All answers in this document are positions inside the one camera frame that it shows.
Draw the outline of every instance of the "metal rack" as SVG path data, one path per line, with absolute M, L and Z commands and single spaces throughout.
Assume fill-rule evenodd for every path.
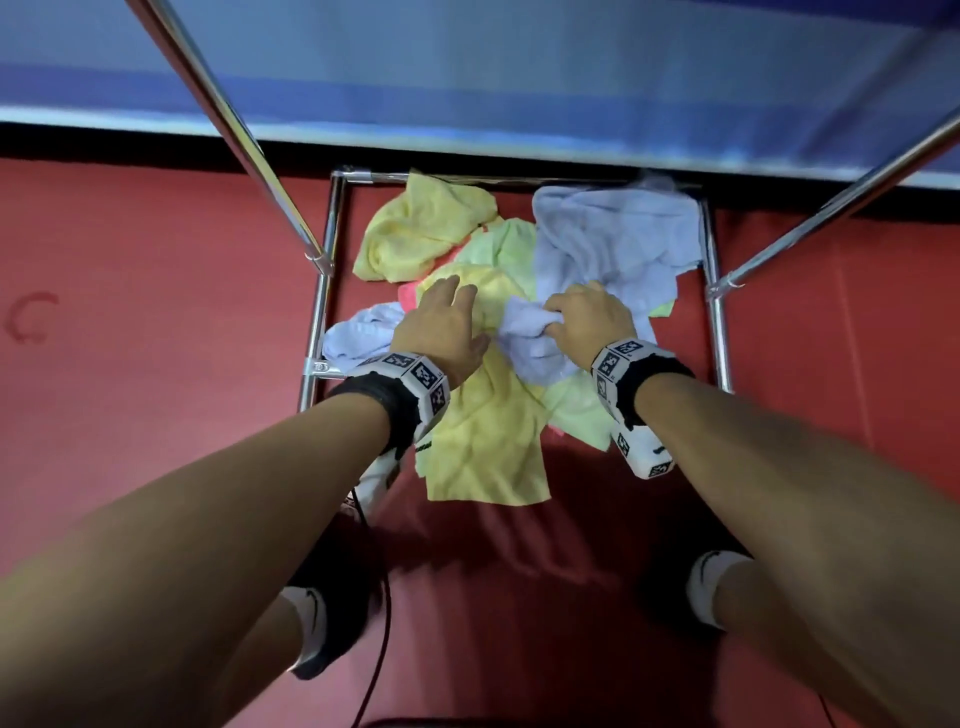
M 230 149 L 243 164 L 248 174 L 266 190 L 280 211 L 287 218 L 294 233 L 306 247 L 306 257 L 318 271 L 317 289 L 314 297 L 313 315 L 307 343 L 306 361 L 300 385 L 300 411 L 317 401 L 319 385 L 324 379 L 341 378 L 328 362 L 319 357 L 321 342 L 327 325 L 330 282 L 336 273 L 337 239 L 343 219 L 349 187 L 353 184 L 406 184 L 407 173 L 383 173 L 371 170 L 344 168 L 330 176 L 330 199 L 327 208 L 323 244 L 317 242 L 279 178 L 263 156 L 259 145 L 239 114 L 229 102 L 206 65 L 196 44 L 180 22 L 167 0 L 127 0 L 157 47 L 163 52 L 183 82 L 196 97 L 201 108 L 227 141 Z M 726 392 L 733 391 L 727 324 L 724 318 L 723 300 L 741 281 L 757 268 L 780 253 L 792 248 L 812 233 L 821 230 L 836 220 L 850 215 L 867 205 L 888 189 L 917 171 L 932 159 L 943 154 L 960 141 L 960 107 L 948 114 L 928 133 L 903 151 L 880 164 L 859 180 L 828 200 L 814 215 L 782 235 L 770 246 L 754 255 L 739 268 L 720 275 L 720 260 L 708 201 L 701 199 L 703 229 L 701 241 L 704 252 L 704 276 L 707 281 L 705 305 L 707 306 L 713 366 L 717 386 Z M 466 177 L 459 175 L 440 176 L 448 182 L 479 184 L 490 187 L 534 188 L 543 184 L 604 184 L 626 181 L 575 180 L 564 178 L 493 178 Z

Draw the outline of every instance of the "blue backdrop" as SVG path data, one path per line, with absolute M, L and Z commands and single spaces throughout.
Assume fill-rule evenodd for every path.
M 960 105 L 960 0 L 175 5 L 263 138 L 851 179 Z M 120 0 L 3 0 L 0 120 L 212 133 Z

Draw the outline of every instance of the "dark blue stripe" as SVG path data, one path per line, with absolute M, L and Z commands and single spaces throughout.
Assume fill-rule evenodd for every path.
M 804 15 L 847 17 L 918 28 L 960 28 L 958 0 L 696 0 Z
M 250 122 L 375 125 L 446 138 L 477 133 L 565 137 L 550 146 L 665 160 L 784 161 L 798 166 L 870 166 L 924 133 L 935 117 L 873 109 L 824 111 L 795 106 L 664 104 L 630 97 L 493 93 L 225 78 Z M 170 74 L 0 65 L 0 101 L 77 109 L 196 114 Z M 960 171 L 960 150 L 931 168 Z

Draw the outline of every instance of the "wire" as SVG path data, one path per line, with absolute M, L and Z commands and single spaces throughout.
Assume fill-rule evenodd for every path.
M 819 693 L 817 693 L 817 697 L 820 698 L 820 704 L 821 704 L 821 705 L 823 706 L 823 708 L 824 708 L 824 715 L 827 716 L 827 721 L 828 721 L 829 724 L 830 724 L 830 728 L 837 728 L 837 724 L 836 724 L 835 722 L 833 722 L 833 713 L 830 712 L 830 707 L 829 707 L 829 705 L 827 705 L 827 699 L 824 698 L 824 697 L 823 697 L 822 695 L 820 695 Z
M 353 504 L 356 506 L 357 515 L 360 516 L 360 522 L 366 526 L 372 538 L 373 529 L 370 527 L 367 516 L 363 512 L 363 507 L 360 505 L 360 498 L 357 497 L 356 488 L 353 489 Z M 386 559 L 382 559 L 381 563 L 383 564 L 383 572 L 380 574 L 380 580 L 383 584 L 383 643 L 380 645 L 380 654 L 376 658 L 376 665 L 373 666 L 373 675 L 370 678 L 370 684 L 367 686 L 367 693 L 363 696 L 363 700 L 360 702 L 360 708 L 357 710 L 356 718 L 353 719 L 353 723 L 351 724 L 352 728 L 360 727 L 364 713 L 367 712 L 367 706 L 370 705 L 370 699 L 373 696 L 373 689 L 376 687 L 376 681 L 380 677 L 380 670 L 383 668 L 383 661 L 387 657 L 387 644 L 390 642 L 390 622 L 393 617 L 394 605 L 390 595 L 390 572 L 387 569 Z

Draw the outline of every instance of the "hand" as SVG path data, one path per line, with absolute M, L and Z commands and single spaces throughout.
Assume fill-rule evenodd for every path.
M 546 335 L 557 342 L 560 351 L 574 364 L 588 372 L 605 346 L 636 337 L 630 310 L 596 280 L 587 285 L 574 283 L 547 299 L 543 307 L 564 315 L 564 322 L 548 326 Z
M 473 336 L 475 285 L 459 291 L 460 277 L 440 279 L 420 297 L 420 305 L 408 313 L 394 331 L 391 352 L 428 356 L 456 389 L 480 368 L 490 336 Z

